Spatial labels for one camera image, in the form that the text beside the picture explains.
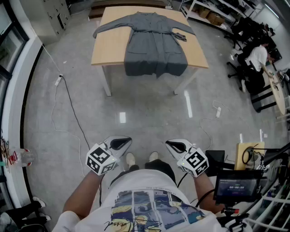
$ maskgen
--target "small display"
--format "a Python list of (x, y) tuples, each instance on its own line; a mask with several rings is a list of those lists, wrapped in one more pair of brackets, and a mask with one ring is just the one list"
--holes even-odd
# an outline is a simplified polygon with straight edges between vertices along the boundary
[(217, 196), (251, 196), (256, 189), (256, 179), (220, 179)]

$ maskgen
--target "white shirt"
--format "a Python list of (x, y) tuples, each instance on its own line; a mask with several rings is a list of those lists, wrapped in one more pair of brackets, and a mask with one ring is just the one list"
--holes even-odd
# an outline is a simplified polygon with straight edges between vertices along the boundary
[(53, 232), (226, 232), (212, 212), (192, 207), (172, 179), (142, 169), (120, 177), (102, 206), (80, 220), (64, 212)]
[(257, 72), (261, 70), (261, 64), (266, 65), (267, 61), (267, 50), (265, 47), (260, 45), (259, 47), (255, 47), (249, 57), (246, 59), (247, 65), (250, 65), (250, 61), (252, 61)]

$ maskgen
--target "desk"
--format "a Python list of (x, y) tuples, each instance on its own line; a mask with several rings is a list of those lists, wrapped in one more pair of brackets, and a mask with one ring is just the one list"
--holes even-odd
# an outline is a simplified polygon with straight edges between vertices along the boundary
[[(251, 94), (251, 101), (252, 101), (253, 107), (254, 107), (256, 112), (260, 113), (261, 110), (264, 110), (264, 109), (267, 109), (269, 107), (277, 105), (281, 114), (284, 115), (286, 113), (285, 99), (284, 99), (284, 94), (283, 94), (283, 88), (280, 84), (280, 81), (278, 80), (276, 75), (274, 75), (273, 78), (269, 78), (269, 82), (270, 82), (270, 84), (268, 86), (264, 87), (259, 93), (262, 93), (263, 91), (270, 89), (270, 88), (272, 90), (271, 92), (266, 93), (260, 97), (257, 94), (256, 95)], [(265, 105), (265, 106), (262, 106), (261, 100), (265, 99), (269, 96), (272, 96), (272, 95), (274, 95), (275, 102), (270, 103), (270, 104)]]
[[(264, 142), (255, 142), (255, 143), (238, 143), (237, 144), (235, 170), (245, 170), (246, 169), (246, 165), (242, 161), (243, 153), (248, 147), (254, 147), (254, 146), (255, 146), (255, 148), (264, 149), (265, 143)], [(265, 150), (255, 150), (254, 149), (254, 151), (260, 152), (261, 154), (265, 154)], [(248, 158), (249, 158), (249, 153), (245, 152), (244, 162), (247, 161)]]
[[(124, 16), (135, 14), (137, 11), (144, 13), (156, 12), (159, 15), (164, 15), (189, 26), (187, 20), (179, 11), (144, 6), (106, 7), (100, 26)], [(112, 93), (108, 84), (108, 77), (104, 74), (103, 66), (124, 64), (125, 51), (131, 30), (130, 27), (119, 27), (97, 34), (91, 64), (97, 66), (98, 78), (101, 80), (108, 96), (111, 96)], [(179, 32), (186, 36), (187, 42), (181, 40), (178, 42), (185, 53), (188, 66), (193, 68), (192, 76), (184, 78), (175, 89), (174, 93), (178, 94), (195, 78), (194, 74), (197, 69), (208, 68), (208, 63), (195, 35), (179, 29), (173, 29), (173, 32)]]

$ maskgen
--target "round wooden table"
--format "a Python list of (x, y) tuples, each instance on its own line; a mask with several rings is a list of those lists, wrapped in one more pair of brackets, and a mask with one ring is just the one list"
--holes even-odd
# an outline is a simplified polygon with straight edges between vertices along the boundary
[[(284, 94), (283, 94), (283, 88), (280, 84), (280, 81), (276, 77), (276, 75), (272, 76), (272, 78), (269, 78), (270, 85), (264, 87), (260, 92), (257, 94), (251, 94), (251, 101), (252, 105), (255, 109), (256, 112), (260, 113), (262, 110), (267, 109), (269, 107), (277, 105), (281, 114), (284, 115), (286, 113), (286, 108), (285, 108), (285, 99), (284, 99)], [(259, 93), (264, 92), (267, 89), (271, 88), (271, 92), (268, 92), (262, 96), (258, 96)], [(267, 97), (270, 97), (274, 95), (275, 102), (272, 102), (268, 105), (262, 106), (261, 100), (265, 99)]]

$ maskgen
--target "table top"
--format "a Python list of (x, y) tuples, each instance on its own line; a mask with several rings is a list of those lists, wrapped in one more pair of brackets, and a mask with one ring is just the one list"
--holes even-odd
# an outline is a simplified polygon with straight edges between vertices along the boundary
[(280, 84), (280, 81), (278, 80), (277, 76), (274, 75), (273, 78), (269, 77), (269, 82), (270, 82), (271, 89), (272, 89), (274, 98), (276, 100), (277, 106), (281, 114), (284, 115), (286, 113), (285, 98), (284, 98), (283, 88)]
[[(254, 143), (238, 143), (237, 150), (236, 150), (236, 161), (235, 161), (235, 170), (245, 170), (246, 165), (242, 161), (242, 156), (244, 151), (248, 147), (255, 147), (255, 148), (265, 148), (264, 142), (254, 142)], [(254, 150), (256, 152), (260, 152), (261, 154), (265, 154), (265, 150)], [(247, 161), (249, 157), (249, 153), (245, 152), (244, 154), (244, 161)]]
[[(156, 12), (159, 15), (164, 15), (167, 18), (173, 19), (189, 26), (187, 20), (179, 11), (144, 6), (106, 7), (103, 17), (101, 19), (100, 26), (116, 19), (122, 18), (124, 16), (135, 14), (137, 13), (137, 11), (144, 13)], [(123, 64), (130, 32), (130, 27), (119, 27), (98, 33), (92, 53), (91, 64)], [(187, 42), (181, 40), (178, 40), (178, 42), (185, 53), (188, 66), (208, 68), (207, 60), (203, 54), (203, 50), (201, 49), (196, 36), (176, 28), (173, 29), (173, 32), (179, 32), (186, 36)]]

